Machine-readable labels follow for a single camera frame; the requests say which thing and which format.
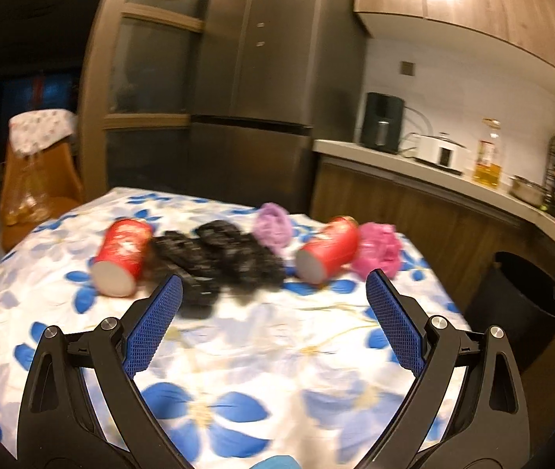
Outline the red paper cup right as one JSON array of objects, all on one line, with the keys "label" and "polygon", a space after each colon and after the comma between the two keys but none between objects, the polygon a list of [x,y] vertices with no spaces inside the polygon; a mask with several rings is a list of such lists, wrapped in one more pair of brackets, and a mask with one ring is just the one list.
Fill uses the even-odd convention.
[{"label": "red paper cup right", "polygon": [[307,284],[326,283],[353,260],[359,240],[359,224],[352,217],[335,217],[298,249],[296,275]]}]

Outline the wooden lower cabinet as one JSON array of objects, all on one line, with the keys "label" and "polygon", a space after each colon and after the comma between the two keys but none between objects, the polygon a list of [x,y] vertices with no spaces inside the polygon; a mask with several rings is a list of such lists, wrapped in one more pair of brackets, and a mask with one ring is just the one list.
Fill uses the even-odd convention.
[{"label": "wooden lower cabinet", "polygon": [[[465,314],[494,254],[517,254],[555,279],[555,237],[529,222],[442,188],[373,166],[316,155],[311,216],[393,224]],[[521,373],[530,415],[555,418],[555,337]]]}]

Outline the wooden glass door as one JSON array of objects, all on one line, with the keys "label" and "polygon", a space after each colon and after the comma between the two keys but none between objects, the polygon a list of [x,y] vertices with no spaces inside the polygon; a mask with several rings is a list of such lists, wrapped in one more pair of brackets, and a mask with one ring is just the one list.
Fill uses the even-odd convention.
[{"label": "wooden glass door", "polygon": [[191,100],[209,0],[100,0],[78,102],[84,195],[187,189]]}]

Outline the red paper cup left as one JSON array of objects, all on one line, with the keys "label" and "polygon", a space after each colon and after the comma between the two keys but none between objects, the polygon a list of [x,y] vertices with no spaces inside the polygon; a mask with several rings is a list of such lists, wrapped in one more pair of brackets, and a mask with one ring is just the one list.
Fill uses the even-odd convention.
[{"label": "red paper cup left", "polygon": [[152,235],[151,225],[139,219],[123,218],[108,227],[90,271],[100,294],[131,297],[136,293]]}]

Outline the cooking oil bottle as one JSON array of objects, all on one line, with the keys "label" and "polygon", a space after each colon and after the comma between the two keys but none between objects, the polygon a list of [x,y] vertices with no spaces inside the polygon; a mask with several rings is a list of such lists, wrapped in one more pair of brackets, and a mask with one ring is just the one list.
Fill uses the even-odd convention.
[{"label": "cooking oil bottle", "polygon": [[489,188],[497,188],[502,170],[501,124],[496,119],[483,118],[485,132],[478,140],[472,179]]}]

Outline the black plastic bag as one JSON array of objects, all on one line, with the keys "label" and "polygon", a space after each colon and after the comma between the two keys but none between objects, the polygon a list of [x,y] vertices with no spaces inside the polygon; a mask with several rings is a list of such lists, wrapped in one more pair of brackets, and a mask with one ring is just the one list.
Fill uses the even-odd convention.
[{"label": "black plastic bag", "polygon": [[283,258],[226,220],[213,220],[195,230],[199,245],[216,260],[219,277],[238,292],[276,290],[283,286]]},{"label": "black plastic bag", "polygon": [[183,300],[179,310],[184,319],[207,319],[221,293],[216,261],[192,239],[177,231],[166,231],[149,242],[145,276],[158,284],[169,274],[180,278]]}]

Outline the clear plastic bag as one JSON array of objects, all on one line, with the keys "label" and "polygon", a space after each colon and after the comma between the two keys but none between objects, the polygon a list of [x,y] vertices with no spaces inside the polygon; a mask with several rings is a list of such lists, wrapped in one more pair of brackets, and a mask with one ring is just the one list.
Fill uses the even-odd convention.
[{"label": "clear plastic bag", "polygon": [[51,197],[40,151],[27,157],[14,152],[7,162],[5,186],[3,209],[8,227],[39,224],[51,217]]}]

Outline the dark steel refrigerator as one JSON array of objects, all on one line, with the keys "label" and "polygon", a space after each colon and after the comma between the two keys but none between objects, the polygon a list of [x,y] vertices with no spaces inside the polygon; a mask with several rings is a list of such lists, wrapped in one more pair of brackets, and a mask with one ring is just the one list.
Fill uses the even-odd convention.
[{"label": "dark steel refrigerator", "polygon": [[189,190],[307,212],[314,142],[353,139],[365,49],[353,0],[209,0]]}]

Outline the pink plastic bag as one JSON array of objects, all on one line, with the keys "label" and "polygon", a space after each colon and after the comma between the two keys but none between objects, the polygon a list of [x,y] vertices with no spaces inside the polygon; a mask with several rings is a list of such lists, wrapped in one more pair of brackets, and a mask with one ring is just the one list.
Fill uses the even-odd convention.
[{"label": "pink plastic bag", "polygon": [[364,281],[380,269],[394,278],[401,268],[402,243],[393,224],[367,222],[359,227],[359,248],[350,267]]}]

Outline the red paper cup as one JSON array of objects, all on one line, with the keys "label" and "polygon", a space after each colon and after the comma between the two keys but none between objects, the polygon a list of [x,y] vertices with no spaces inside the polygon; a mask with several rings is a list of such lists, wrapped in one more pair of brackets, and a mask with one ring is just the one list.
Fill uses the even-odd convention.
[{"label": "red paper cup", "polygon": [[108,227],[90,271],[100,294],[131,297],[136,293],[152,235],[151,225],[139,219],[123,218]]},{"label": "red paper cup", "polygon": [[352,217],[335,217],[298,249],[296,275],[307,284],[326,283],[353,260],[359,240],[359,224]]}]

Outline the steel bowl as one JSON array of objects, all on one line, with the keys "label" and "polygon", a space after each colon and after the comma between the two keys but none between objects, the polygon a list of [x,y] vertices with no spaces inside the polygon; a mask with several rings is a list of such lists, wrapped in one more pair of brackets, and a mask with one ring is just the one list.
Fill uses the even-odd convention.
[{"label": "steel bowl", "polygon": [[540,184],[520,176],[513,176],[511,178],[509,194],[536,209],[540,209],[544,202],[546,191]]}]

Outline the dotted cloth on chair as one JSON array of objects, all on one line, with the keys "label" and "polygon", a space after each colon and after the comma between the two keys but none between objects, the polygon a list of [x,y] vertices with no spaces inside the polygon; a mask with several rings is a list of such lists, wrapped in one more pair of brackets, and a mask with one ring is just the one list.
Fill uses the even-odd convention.
[{"label": "dotted cloth on chair", "polygon": [[30,156],[70,138],[75,133],[77,115],[66,109],[41,109],[19,113],[8,122],[11,149]]}]

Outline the black air fryer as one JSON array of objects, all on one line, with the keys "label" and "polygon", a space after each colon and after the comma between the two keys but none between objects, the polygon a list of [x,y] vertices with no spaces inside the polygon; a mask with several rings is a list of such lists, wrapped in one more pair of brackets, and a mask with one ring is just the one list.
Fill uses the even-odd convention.
[{"label": "black air fryer", "polygon": [[397,155],[402,133],[404,100],[378,92],[366,94],[360,144]]}]

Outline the orange chair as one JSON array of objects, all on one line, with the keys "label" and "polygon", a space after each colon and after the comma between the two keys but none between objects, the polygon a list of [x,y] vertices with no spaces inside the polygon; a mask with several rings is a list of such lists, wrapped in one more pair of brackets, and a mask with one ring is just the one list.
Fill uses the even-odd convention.
[{"label": "orange chair", "polygon": [[7,144],[0,197],[1,246],[18,245],[38,224],[57,218],[84,201],[69,139],[33,155],[18,154]]}]

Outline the white rice cooker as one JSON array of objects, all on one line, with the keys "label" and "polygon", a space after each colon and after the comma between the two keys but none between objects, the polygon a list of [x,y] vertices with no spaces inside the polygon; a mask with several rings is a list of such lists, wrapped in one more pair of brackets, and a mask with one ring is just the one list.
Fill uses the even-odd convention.
[{"label": "white rice cooker", "polygon": [[421,136],[416,145],[414,160],[447,173],[463,176],[468,159],[468,148],[445,134]]}]

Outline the black trash bin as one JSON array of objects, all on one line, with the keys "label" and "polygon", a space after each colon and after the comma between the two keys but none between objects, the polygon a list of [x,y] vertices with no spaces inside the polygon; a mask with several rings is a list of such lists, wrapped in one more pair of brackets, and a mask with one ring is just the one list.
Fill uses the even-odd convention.
[{"label": "black trash bin", "polygon": [[475,331],[499,326],[518,369],[529,369],[555,337],[555,279],[525,258],[500,251],[464,318]]}]

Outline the purple plastic bag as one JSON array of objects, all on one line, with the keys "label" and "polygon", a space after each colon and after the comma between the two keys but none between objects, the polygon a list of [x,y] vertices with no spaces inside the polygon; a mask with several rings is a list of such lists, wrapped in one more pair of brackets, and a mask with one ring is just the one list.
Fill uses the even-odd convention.
[{"label": "purple plastic bag", "polygon": [[274,253],[286,249],[293,238],[293,227],[289,213],[276,203],[263,204],[255,218],[252,234]]}]

